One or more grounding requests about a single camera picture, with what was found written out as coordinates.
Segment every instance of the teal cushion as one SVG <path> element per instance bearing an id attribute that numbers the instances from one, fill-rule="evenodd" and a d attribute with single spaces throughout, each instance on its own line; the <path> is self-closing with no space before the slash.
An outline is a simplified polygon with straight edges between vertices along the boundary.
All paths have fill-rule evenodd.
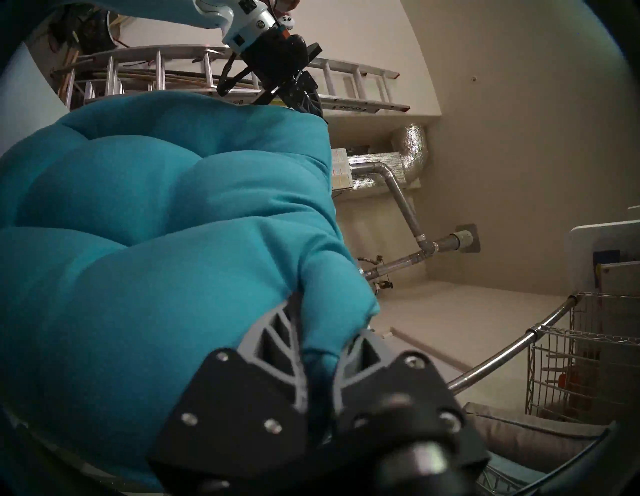
<path id="1" fill-rule="evenodd" d="M 148 481 L 202 360 L 303 293 L 326 390 L 378 311 L 335 221 L 326 123 L 152 92 L 64 116 L 0 158 L 2 402 L 52 442 Z"/>

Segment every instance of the wire shelf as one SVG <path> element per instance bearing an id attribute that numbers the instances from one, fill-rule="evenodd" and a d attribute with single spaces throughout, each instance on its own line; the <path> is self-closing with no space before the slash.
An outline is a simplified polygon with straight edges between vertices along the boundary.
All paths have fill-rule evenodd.
<path id="1" fill-rule="evenodd" d="M 507 496 L 524 487 L 524 484 L 511 479 L 503 473 L 487 466 L 476 481 L 482 493 L 495 496 Z"/>
<path id="2" fill-rule="evenodd" d="M 568 327 L 529 346 L 525 412 L 610 424 L 639 389 L 640 297 L 580 293 Z"/>

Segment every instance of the flexible foil duct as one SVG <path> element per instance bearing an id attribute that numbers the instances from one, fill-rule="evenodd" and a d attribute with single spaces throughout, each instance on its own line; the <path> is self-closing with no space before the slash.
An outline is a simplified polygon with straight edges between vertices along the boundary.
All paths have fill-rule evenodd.
<path id="1" fill-rule="evenodd" d="M 394 171 L 401 188 L 407 188 L 415 181 L 426 164 L 427 135 L 421 126 L 411 124 L 396 129 L 391 135 L 391 145 L 395 152 L 367 154 L 349 157 L 349 164 L 383 162 Z M 363 198 L 388 191 L 385 181 L 378 174 L 369 174 L 353 178 L 353 189 L 345 191 L 341 199 Z"/>
<path id="2" fill-rule="evenodd" d="M 391 146 L 400 153 L 407 185 L 418 179 L 429 157 L 427 133 L 422 126 L 411 124 L 396 129 L 391 135 Z"/>

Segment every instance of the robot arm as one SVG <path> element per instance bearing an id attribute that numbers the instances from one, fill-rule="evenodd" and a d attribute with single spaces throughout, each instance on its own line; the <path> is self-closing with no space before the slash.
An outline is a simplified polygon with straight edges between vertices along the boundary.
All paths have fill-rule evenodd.
<path id="1" fill-rule="evenodd" d="M 4 70 L 19 44 L 55 8 L 72 0 L 25 2 L 10 0 L 0 6 L 0 70 Z M 165 20 L 198 28 L 221 29 L 223 42 L 246 64 L 238 76 L 219 85 L 227 94 L 253 72 L 264 93 L 254 104 L 269 104 L 276 96 L 289 107 L 322 117 L 317 85 L 305 67 L 322 49 L 307 47 L 302 36 L 292 35 L 276 19 L 272 2 L 260 0 L 98 0 L 101 7 L 124 15 Z M 295 1 L 277 0 L 275 8 L 287 9 Z"/>
<path id="2" fill-rule="evenodd" d="M 322 117 L 316 82 L 304 71 L 322 49 L 318 44 L 307 47 L 302 36 L 290 34 L 276 19 L 271 3 L 260 0 L 173 0 L 160 3 L 154 0 L 107 0 L 99 3 L 125 15 L 221 29 L 223 43 L 247 64 L 244 71 L 227 79 L 232 59 L 218 87 L 221 96 L 253 72 L 264 87 L 264 93 L 254 104 L 269 104 L 278 96 L 297 111 Z M 287 8 L 291 2 L 279 0 L 275 4 L 277 8 Z"/>

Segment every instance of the stainless steel bar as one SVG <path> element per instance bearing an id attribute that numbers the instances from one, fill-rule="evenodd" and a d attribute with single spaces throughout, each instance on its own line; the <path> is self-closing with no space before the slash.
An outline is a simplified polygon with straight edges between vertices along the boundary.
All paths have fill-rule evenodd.
<path id="1" fill-rule="evenodd" d="M 547 326 L 548 323 L 556 323 L 562 317 L 564 317 L 569 310 L 576 306 L 578 298 L 570 296 L 566 301 L 553 311 L 547 318 L 529 328 L 523 336 L 511 343 L 509 346 L 493 355 L 488 360 L 485 360 L 480 365 L 474 367 L 469 372 L 462 374 L 460 377 L 452 380 L 447 386 L 453 394 L 463 392 L 465 389 L 471 387 L 477 383 L 480 379 L 487 377 L 491 372 L 498 369 L 500 366 L 507 363 L 514 356 L 519 354 L 529 344 L 535 343 L 542 338 L 544 331 L 543 326 Z"/>
<path id="2" fill-rule="evenodd" d="M 325 60 L 322 64 L 322 71 L 324 74 L 324 80 L 326 81 L 326 90 L 331 96 L 335 96 L 335 86 L 333 85 L 333 79 L 331 77 L 331 67 L 329 61 Z"/>
<path id="3" fill-rule="evenodd" d="M 207 86 L 209 88 L 213 88 L 213 74 L 211 74 L 211 59 L 209 59 L 209 52 L 204 52 L 202 63 L 204 65 L 204 77 L 207 80 Z"/>
<path id="4" fill-rule="evenodd" d="M 114 67 L 115 67 L 115 60 L 113 59 L 113 57 L 109 57 L 109 63 L 107 64 L 107 81 L 106 81 L 106 85 L 104 87 L 104 95 L 105 96 L 110 96 L 113 94 L 113 80 L 114 80 Z"/>
<path id="5" fill-rule="evenodd" d="M 156 90 L 164 90 L 164 59 L 160 50 L 156 52 Z"/>
<path id="6" fill-rule="evenodd" d="M 71 98 L 74 95 L 74 85 L 76 83 L 76 70 L 72 70 L 69 75 L 69 84 L 67 85 L 67 95 L 65 98 L 65 105 L 71 110 Z"/>
<path id="7" fill-rule="evenodd" d="M 360 73 L 360 66 L 357 66 L 353 70 L 353 80 L 356 83 L 356 91 L 358 92 L 358 98 L 360 100 L 366 100 L 367 93 L 364 90 L 364 81 L 362 80 L 362 74 Z"/>
<path id="8" fill-rule="evenodd" d="M 385 85 L 385 91 L 387 92 L 387 102 L 389 103 L 393 103 L 393 96 L 391 96 L 391 90 L 389 90 L 389 85 L 387 83 L 387 76 L 383 75 L 382 76 L 382 84 Z"/>
<path id="9" fill-rule="evenodd" d="M 581 300 L 580 295 L 578 296 L 571 295 L 569 298 L 566 299 L 566 301 L 562 305 L 556 308 L 555 312 L 550 314 L 543 321 L 536 324 L 536 326 L 531 328 L 531 330 L 533 331 L 542 330 L 541 328 L 544 326 L 553 327 L 560 321 L 562 317 L 564 317 L 567 314 L 569 310 L 575 307 L 580 300 Z"/>

